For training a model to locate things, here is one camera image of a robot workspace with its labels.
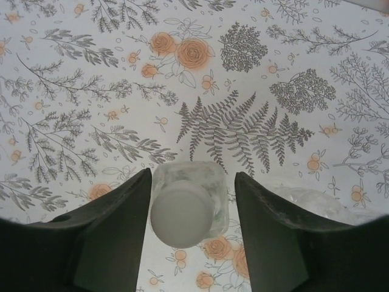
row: branch illustration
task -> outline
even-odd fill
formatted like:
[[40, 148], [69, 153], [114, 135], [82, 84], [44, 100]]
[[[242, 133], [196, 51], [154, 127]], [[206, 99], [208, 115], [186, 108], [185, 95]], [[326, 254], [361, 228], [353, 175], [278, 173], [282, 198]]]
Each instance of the branch illustration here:
[[200, 97], [192, 111], [186, 103], [182, 104], [177, 113], [181, 116], [181, 130], [177, 143], [189, 132], [190, 159], [193, 160], [197, 147], [202, 141], [208, 146], [207, 153], [225, 172], [223, 146], [234, 151], [234, 157], [250, 176], [254, 176], [255, 167], [252, 153], [264, 165], [266, 172], [270, 171], [269, 152], [273, 150], [282, 166], [285, 159], [285, 149], [296, 152], [296, 144], [303, 147], [304, 141], [314, 134], [310, 130], [299, 128], [297, 122], [290, 123], [289, 117], [284, 116], [278, 124], [278, 110], [270, 114], [269, 103], [266, 102], [252, 114], [249, 111], [256, 95], [236, 105], [238, 91], [233, 91], [223, 102], [203, 106]]
[[346, 33], [343, 29], [334, 26], [334, 34], [337, 35], [339, 39], [333, 38], [331, 36], [326, 36], [322, 34], [318, 27], [315, 27], [311, 31], [311, 35], [307, 35], [302, 29], [295, 29], [295, 34], [287, 33], [286, 30], [280, 28], [278, 25], [274, 24], [267, 28], [266, 33], [274, 39], [281, 39], [282, 44], [298, 44], [299, 42], [308, 43], [309, 47], [306, 51], [310, 53], [318, 53], [322, 47], [325, 47], [328, 50], [328, 55], [342, 55], [343, 51], [348, 52], [351, 50], [350, 44], [355, 43], [356, 41], [365, 40], [377, 32], [372, 33], [371, 35], [365, 36], [363, 38], [357, 36], [355, 33]]
[[111, 132], [104, 132], [95, 126], [93, 128], [94, 132], [89, 135], [98, 146], [109, 152], [117, 150], [129, 162], [143, 158], [142, 153], [146, 153], [151, 161], [158, 164], [176, 159], [177, 153], [170, 152], [170, 148], [162, 148], [154, 139], [140, 140], [138, 132], [127, 130], [124, 126], [112, 126]]
[[[5, 0], [10, 4], [11, 10], [18, 9], [18, 4], [16, 3], [16, 0]], [[43, 13], [44, 16], [50, 17], [54, 16], [57, 13], [56, 8], [53, 4], [44, 4], [44, 0], [19, 0], [20, 4], [22, 5], [24, 11], [31, 13], [33, 9], [38, 9], [40, 12]]]
[[286, 23], [300, 24], [307, 16], [302, 9], [309, 5], [306, 0], [272, 0], [274, 6], [278, 6], [277, 13], [281, 13], [281, 18], [286, 18]]
[[67, 203], [61, 196], [52, 196], [49, 188], [33, 188], [29, 179], [20, 178], [15, 173], [4, 175], [4, 180], [0, 181], [0, 199], [5, 201], [6, 198], [10, 198], [23, 211], [35, 206], [33, 200], [40, 201], [40, 206], [49, 212], [56, 208], [65, 208]]
[[143, 30], [141, 20], [147, 24], [158, 24], [155, 14], [159, 12], [157, 0], [146, 0], [142, 4], [132, 0], [91, 0], [95, 5], [92, 20], [97, 23], [101, 33], [119, 29], [120, 23], [126, 23], [126, 28]]
[[389, 70], [389, 43], [387, 41], [372, 41], [370, 42], [370, 49], [366, 51], [383, 56], [384, 59], [381, 64]]
[[35, 172], [39, 183], [56, 180], [58, 173], [64, 173], [66, 181], [76, 179], [81, 182], [81, 176], [75, 169], [77, 162], [85, 176], [97, 175], [91, 164], [98, 161], [95, 149], [87, 148], [79, 153], [75, 151], [75, 138], [83, 132], [82, 121], [90, 118], [88, 109], [73, 109], [59, 116], [54, 111], [34, 124], [22, 118], [29, 129], [26, 134], [27, 147], [32, 153], [29, 169]]
[[346, 100], [339, 100], [337, 112], [340, 116], [358, 122], [362, 119], [370, 122], [389, 120], [389, 81], [381, 68], [376, 65], [370, 68], [357, 54], [351, 54], [338, 68], [332, 67], [330, 71], [336, 82], [355, 86], [347, 93]]
[[348, 139], [351, 148], [348, 156], [340, 164], [334, 164], [334, 167], [347, 166], [352, 171], [358, 173], [360, 177], [365, 174], [372, 173], [374, 175], [382, 175], [383, 181], [377, 183], [377, 191], [381, 193], [384, 191], [384, 197], [389, 197], [389, 168], [386, 161], [389, 159], [389, 148], [385, 148], [385, 143], [380, 146], [380, 156], [376, 159], [370, 159], [367, 162], [362, 162], [364, 153], [370, 153], [372, 146], [378, 145], [378, 140], [374, 139], [374, 135], [367, 134], [366, 128], [360, 129], [356, 127], [353, 129], [354, 134]]
[[335, 99], [335, 88], [316, 75], [315, 69], [308, 69], [292, 77], [289, 82], [278, 82], [270, 87], [277, 97], [277, 102], [291, 114], [298, 115], [300, 111], [313, 112], [315, 107], [321, 111], [327, 110], [326, 99]]
[[61, 56], [66, 55], [73, 60], [84, 56], [85, 60], [93, 65], [103, 62], [108, 67], [109, 65], [117, 67], [119, 63], [110, 49], [105, 47], [98, 50], [90, 49], [90, 47], [96, 46], [91, 35], [73, 35], [70, 30], [60, 29], [50, 29], [44, 33], [46, 36], [42, 40], [53, 41], [57, 44], [54, 48]]

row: patterned surface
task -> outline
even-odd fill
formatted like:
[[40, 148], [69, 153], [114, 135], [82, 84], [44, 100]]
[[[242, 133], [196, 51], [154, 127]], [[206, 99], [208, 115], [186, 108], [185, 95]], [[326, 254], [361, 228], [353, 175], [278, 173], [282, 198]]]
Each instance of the patterned surface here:
[[335, 0], [1, 2], [2, 217], [50, 220], [167, 161], [227, 173], [228, 233], [183, 251], [148, 226], [139, 291], [250, 291], [238, 171], [389, 208], [388, 15]]

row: small orange flower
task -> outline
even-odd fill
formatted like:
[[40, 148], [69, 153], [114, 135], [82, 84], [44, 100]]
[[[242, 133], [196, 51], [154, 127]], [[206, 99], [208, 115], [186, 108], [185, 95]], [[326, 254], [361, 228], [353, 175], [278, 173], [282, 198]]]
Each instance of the small orange flower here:
[[105, 195], [106, 193], [110, 192], [111, 190], [112, 190], [111, 187], [107, 184], [97, 184], [89, 192], [89, 198], [91, 200], [95, 200]]
[[244, 246], [239, 248], [233, 257], [233, 266], [235, 271], [246, 279], [250, 279], [249, 276], [249, 267], [247, 266], [246, 253], [244, 251]]
[[119, 120], [115, 111], [110, 111], [108, 114], [104, 114], [104, 116], [108, 118], [107, 120]]
[[154, 78], [155, 75], [158, 73], [158, 68], [155, 67], [155, 65], [146, 64], [142, 68], [142, 75], [145, 78]]
[[153, 52], [157, 52], [158, 55], [172, 53], [177, 48], [173, 37], [166, 32], [159, 32], [153, 35], [150, 45]]
[[177, 49], [178, 62], [189, 68], [201, 68], [209, 60], [208, 44], [197, 38], [184, 40]]
[[214, 283], [215, 280], [209, 273], [202, 272], [196, 279], [196, 284], [201, 289], [209, 289]]
[[215, 260], [233, 259], [233, 250], [231, 244], [223, 237], [209, 240], [204, 243], [205, 254]]

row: orange berry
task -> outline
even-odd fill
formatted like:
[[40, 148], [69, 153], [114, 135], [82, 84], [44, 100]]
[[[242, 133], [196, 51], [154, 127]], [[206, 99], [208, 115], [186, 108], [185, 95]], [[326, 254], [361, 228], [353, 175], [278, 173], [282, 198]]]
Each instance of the orange berry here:
[[318, 170], [319, 167], [320, 166], [319, 166], [319, 163], [317, 161], [309, 161], [308, 162], [308, 168], [310, 170]]
[[177, 262], [177, 266], [178, 266], [180, 269], [184, 269], [184, 268], [187, 266], [187, 264], [186, 264], [183, 260], [179, 260], [179, 261]]
[[203, 82], [202, 82], [202, 87], [203, 87], [204, 89], [210, 89], [211, 86], [212, 86], [212, 84], [211, 84], [209, 81], [203, 81]]
[[74, 8], [74, 13], [75, 14], [81, 14], [82, 11], [83, 11], [83, 9], [81, 7]]
[[174, 256], [177, 260], [185, 260], [187, 258], [187, 253], [185, 251], [176, 251]]
[[157, 284], [158, 284], [158, 279], [155, 278], [155, 277], [151, 278], [151, 279], [150, 279], [150, 284], [152, 284], [152, 285], [157, 285]]
[[274, 73], [277, 72], [277, 68], [276, 68], [275, 66], [270, 66], [270, 67], [269, 67], [269, 72], [270, 72], [271, 74], [274, 74]]
[[41, 110], [42, 107], [43, 107], [43, 104], [42, 104], [41, 102], [37, 102], [37, 103], [35, 104], [35, 108], [36, 108], [37, 110]]
[[358, 202], [362, 199], [362, 194], [360, 192], [353, 192], [351, 194], [351, 198], [355, 201]]
[[311, 158], [312, 158], [313, 161], [319, 161], [320, 160], [320, 155], [317, 154], [317, 153], [313, 153], [311, 155]]
[[362, 191], [362, 188], [358, 185], [354, 185], [353, 186], [353, 192], [361, 192]]
[[204, 77], [202, 78], [202, 81], [209, 81], [209, 82], [211, 82], [212, 78], [209, 75], [204, 75]]
[[161, 120], [159, 120], [159, 122], [162, 124], [162, 125], [166, 125], [168, 123], [168, 119], [166, 117], [163, 117], [161, 118]]

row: leafy sprig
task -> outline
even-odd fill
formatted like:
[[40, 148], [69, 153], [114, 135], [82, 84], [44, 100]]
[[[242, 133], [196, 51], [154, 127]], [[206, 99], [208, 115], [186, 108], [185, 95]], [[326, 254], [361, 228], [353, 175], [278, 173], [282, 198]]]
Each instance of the leafy sprig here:
[[40, 201], [40, 206], [49, 212], [65, 208], [67, 203], [61, 196], [52, 196], [47, 187], [33, 188], [28, 178], [18, 177], [16, 173], [4, 175], [4, 180], [0, 181], [0, 200], [9, 198], [23, 211], [35, 206], [34, 201]]
[[177, 153], [171, 152], [170, 148], [162, 148], [154, 139], [141, 140], [137, 131], [125, 129], [121, 125], [112, 126], [110, 132], [93, 127], [94, 132], [89, 135], [98, 146], [102, 146], [109, 152], [117, 150], [129, 162], [143, 158], [143, 153], [146, 153], [151, 161], [158, 164], [176, 159]]
[[355, 86], [347, 93], [346, 100], [339, 100], [340, 116], [358, 122], [389, 120], [389, 81], [381, 68], [370, 67], [357, 54], [351, 54], [330, 71], [336, 82]]
[[317, 76], [315, 69], [296, 74], [289, 82], [278, 82], [270, 87], [277, 102], [290, 113], [298, 115], [301, 111], [313, 112], [315, 107], [327, 110], [326, 99], [335, 99], [335, 88]]
[[247, 170], [250, 176], [255, 174], [253, 154], [262, 162], [266, 172], [270, 171], [269, 153], [273, 150], [282, 166], [286, 149], [296, 152], [296, 145], [304, 146], [304, 142], [313, 135], [310, 130], [299, 128], [297, 122], [290, 122], [285, 115], [278, 121], [278, 110], [269, 112], [266, 102], [252, 114], [255, 94], [240, 105], [236, 105], [238, 91], [223, 101], [204, 106], [198, 97], [196, 105], [189, 111], [186, 103], [182, 104], [178, 114], [181, 116], [181, 130], [177, 143], [187, 134], [190, 139], [190, 160], [193, 160], [196, 149], [201, 142], [207, 146], [207, 153], [225, 172], [223, 149], [234, 151], [234, 157]]
[[228, 33], [220, 36], [223, 44], [221, 58], [223, 67], [228, 70], [249, 72], [254, 65], [267, 54], [267, 46], [260, 43], [260, 32], [255, 27], [241, 26], [238, 22], [232, 25]]
[[286, 30], [274, 24], [267, 28], [266, 33], [276, 40], [280, 38], [282, 44], [295, 45], [299, 42], [308, 43], [309, 47], [306, 51], [308, 54], [318, 53], [321, 48], [325, 47], [328, 50], [328, 55], [333, 56], [342, 55], [343, 51], [348, 52], [351, 50], [350, 44], [369, 38], [377, 32], [361, 38], [355, 33], [346, 33], [343, 29], [334, 26], [334, 34], [339, 38], [336, 39], [322, 34], [318, 27], [314, 27], [311, 31], [311, 35], [307, 35], [302, 29], [294, 29], [294, 34], [287, 33]]
[[158, 24], [155, 14], [160, 9], [156, 3], [156, 0], [146, 0], [141, 4], [133, 0], [91, 0], [91, 4], [95, 5], [92, 20], [101, 33], [119, 29], [121, 23], [125, 23], [128, 30], [143, 30], [141, 21], [147, 25]]
[[85, 176], [97, 175], [91, 164], [98, 161], [95, 149], [75, 151], [75, 139], [83, 132], [83, 121], [90, 118], [88, 109], [73, 109], [60, 115], [53, 111], [34, 124], [22, 118], [28, 126], [26, 142], [32, 153], [29, 169], [35, 173], [39, 183], [56, 180], [58, 173], [64, 173], [66, 181], [76, 179], [81, 182], [81, 176], [75, 169], [77, 163]]
[[353, 129], [354, 134], [348, 139], [351, 148], [348, 156], [340, 164], [335, 164], [334, 167], [347, 166], [352, 171], [358, 173], [360, 177], [372, 173], [374, 175], [382, 175], [383, 181], [376, 184], [378, 193], [383, 192], [384, 197], [389, 197], [389, 169], [386, 167], [389, 163], [389, 148], [386, 148], [385, 143], [380, 146], [380, 155], [375, 159], [363, 159], [363, 156], [370, 153], [373, 146], [378, 145], [378, 140], [374, 135], [368, 134], [366, 128], [356, 127]]
[[102, 47], [92, 50], [91, 47], [96, 44], [93, 43], [91, 35], [73, 35], [70, 30], [64, 29], [50, 29], [45, 31], [45, 34], [43, 39], [53, 41], [56, 44], [54, 47], [56, 52], [61, 56], [66, 55], [73, 60], [84, 56], [85, 60], [93, 65], [104, 63], [108, 67], [110, 65], [117, 67], [119, 63], [110, 49]]
[[[16, 3], [16, 0], [5, 1], [10, 4], [11, 10], [18, 9], [18, 4]], [[45, 5], [44, 0], [19, 0], [18, 2], [22, 5], [24, 11], [29, 13], [31, 13], [33, 9], [38, 9], [46, 17], [54, 16], [57, 13], [57, 10], [54, 5], [50, 3]]]

